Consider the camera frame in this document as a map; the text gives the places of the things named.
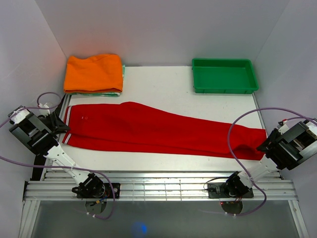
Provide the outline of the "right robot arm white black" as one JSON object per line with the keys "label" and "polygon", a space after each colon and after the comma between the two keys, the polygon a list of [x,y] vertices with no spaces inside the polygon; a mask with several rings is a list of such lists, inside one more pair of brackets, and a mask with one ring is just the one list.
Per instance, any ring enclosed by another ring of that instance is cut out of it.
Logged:
{"label": "right robot arm white black", "polygon": [[317,122],[304,120],[292,127],[279,122],[268,138],[257,147],[263,158],[243,172],[233,173],[223,185],[226,195],[243,197],[254,184],[283,169],[292,170],[317,153]]}

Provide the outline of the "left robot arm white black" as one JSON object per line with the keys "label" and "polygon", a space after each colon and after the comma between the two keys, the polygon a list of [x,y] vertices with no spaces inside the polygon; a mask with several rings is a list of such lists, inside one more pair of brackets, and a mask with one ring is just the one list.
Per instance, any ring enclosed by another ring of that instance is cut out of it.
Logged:
{"label": "left robot arm white black", "polygon": [[76,170],[79,167],[63,150],[58,141],[58,135],[70,130],[55,112],[47,105],[36,116],[29,109],[20,106],[8,114],[12,127],[9,129],[27,149],[37,156],[43,156],[68,173],[76,187],[72,192],[78,198],[101,198],[106,193],[102,180],[94,173]]}

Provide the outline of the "red trousers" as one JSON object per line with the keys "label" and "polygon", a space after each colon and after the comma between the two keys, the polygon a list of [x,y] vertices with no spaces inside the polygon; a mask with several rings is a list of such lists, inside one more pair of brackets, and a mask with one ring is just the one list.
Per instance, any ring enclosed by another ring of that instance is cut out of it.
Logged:
{"label": "red trousers", "polygon": [[196,119],[135,102],[67,108],[63,143],[114,152],[142,152],[260,160],[264,129]]}

